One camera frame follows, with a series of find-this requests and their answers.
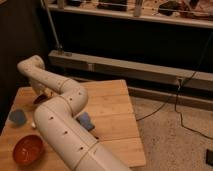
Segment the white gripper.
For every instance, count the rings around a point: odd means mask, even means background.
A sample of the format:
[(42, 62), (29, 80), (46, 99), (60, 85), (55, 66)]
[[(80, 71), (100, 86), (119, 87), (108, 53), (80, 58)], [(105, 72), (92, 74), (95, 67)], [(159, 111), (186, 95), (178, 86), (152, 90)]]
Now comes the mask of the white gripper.
[(50, 88), (47, 88), (46, 86), (44, 86), (43, 84), (39, 82), (33, 83), (32, 88), (35, 91), (37, 97), (44, 94), (47, 96), (47, 99), (49, 99), (55, 95), (53, 90), (51, 90)]

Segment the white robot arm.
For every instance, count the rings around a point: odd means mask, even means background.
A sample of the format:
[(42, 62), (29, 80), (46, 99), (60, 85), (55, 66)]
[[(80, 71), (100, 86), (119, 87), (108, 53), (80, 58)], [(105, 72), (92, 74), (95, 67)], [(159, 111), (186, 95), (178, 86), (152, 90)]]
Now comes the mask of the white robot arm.
[(87, 90), (75, 80), (45, 70), (34, 55), (17, 64), (20, 73), (57, 93), (37, 107), (35, 125), (71, 171), (131, 171), (74, 118), (88, 102)]

